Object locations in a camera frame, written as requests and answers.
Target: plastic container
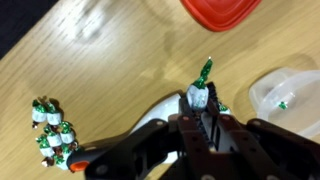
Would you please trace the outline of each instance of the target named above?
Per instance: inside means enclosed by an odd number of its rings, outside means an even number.
[[[320,133],[320,70],[278,69],[258,80],[249,96],[258,118],[306,138]]]

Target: wooden table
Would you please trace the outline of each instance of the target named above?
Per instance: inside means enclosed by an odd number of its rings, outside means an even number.
[[[261,76],[280,67],[319,69],[319,8],[315,0],[263,1],[218,33],[178,0],[60,0],[0,61],[1,179],[84,179],[42,167],[33,99],[57,99],[80,144],[119,137],[155,102],[185,91],[208,56],[209,80],[246,122],[255,117],[248,89]]]

